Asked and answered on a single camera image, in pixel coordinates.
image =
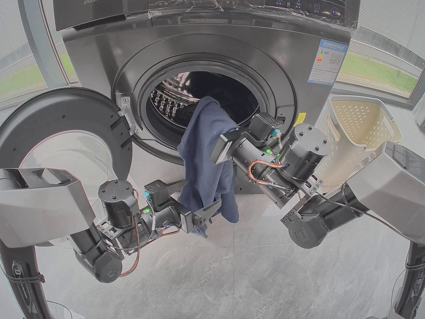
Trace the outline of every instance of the grass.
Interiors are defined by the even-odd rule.
[[[14,72],[0,80],[0,96],[42,84],[44,84],[43,76],[38,66],[33,65]]]
[[[60,55],[63,67],[70,77],[70,80],[77,80],[74,68],[72,67],[68,53],[62,53]],[[32,87],[40,86],[44,84],[43,76],[41,75],[38,66],[34,64],[28,68],[23,68],[17,72],[14,72],[7,77],[0,80],[0,96],[6,93],[14,91],[23,91]]]
[[[65,71],[71,80],[77,80],[74,68],[68,54],[60,55]],[[338,80],[344,80],[349,77],[351,80],[359,82],[370,82],[383,88],[388,87],[402,94],[409,96],[413,91],[417,78],[397,70],[396,68],[382,64],[371,59],[369,56],[363,56],[348,52],[341,68]],[[24,68],[14,72],[0,80],[0,96],[13,91],[26,90],[44,84],[44,79],[37,65]]]
[[[418,78],[377,62],[369,56],[351,52],[348,52],[345,57],[338,80],[344,76],[358,79],[359,85],[364,80],[408,94],[413,91],[418,81]]]
[[[77,80],[77,75],[75,74],[74,67],[71,64],[71,60],[69,59],[68,53],[62,53],[60,55],[60,60],[62,61],[62,65],[65,68],[66,74],[68,75],[70,80]]]

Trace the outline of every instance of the qr code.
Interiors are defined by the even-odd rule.
[[[343,59],[343,55],[339,53],[332,53],[331,59],[329,59],[329,64],[331,65],[339,65],[341,64],[341,60]]]

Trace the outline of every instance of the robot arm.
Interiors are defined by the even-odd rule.
[[[414,318],[425,287],[425,160],[386,142],[341,188],[320,196],[317,190],[322,181],[314,171],[330,152],[325,135],[300,124],[276,151],[267,143],[270,136],[279,136],[279,125],[268,114],[256,114],[248,128],[220,136],[212,161],[232,161],[284,209],[281,222],[300,247],[316,247],[329,231],[369,215],[369,210],[381,216],[413,241],[404,287],[388,318]],[[70,173],[48,168],[0,169],[0,256],[27,319],[52,318],[34,245],[68,236],[79,263],[100,282],[112,282],[121,274],[125,255],[138,252],[170,226],[186,233],[202,227],[220,208],[217,201],[191,213],[171,197],[186,183],[157,180],[146,185],[147,206],[139,209],[130,183],[105,182],[99,198],[107,216],[94,225],[81,183]],[[299,191],[304,197],[288,207],[289,199]]]

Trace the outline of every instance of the blue connector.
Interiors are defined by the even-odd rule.
[[[143,196],[145,197],[145,199],[147,199],[148,201],[150,201],[152,199],[152,195],[149,194],[147,191],[143,194]]]
[[[272,133],[270,134],[270,136],[271,137],[273,137],[273,138],[277,138],[278,137],[278,133],[280,132],[280,130],[279,129],[274,129],[273,131],[272,131]]]

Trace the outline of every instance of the basket handle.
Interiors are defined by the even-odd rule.
[[[341,139],[341,135],[339,131],[337,130],[337,128],[335,127],[334,122],[332,121],[332,118],[330,115],[327,116],[327,120],[329,123],[329,127],[331,128],[332,135],[335,137],[336,141],[339,142]]]

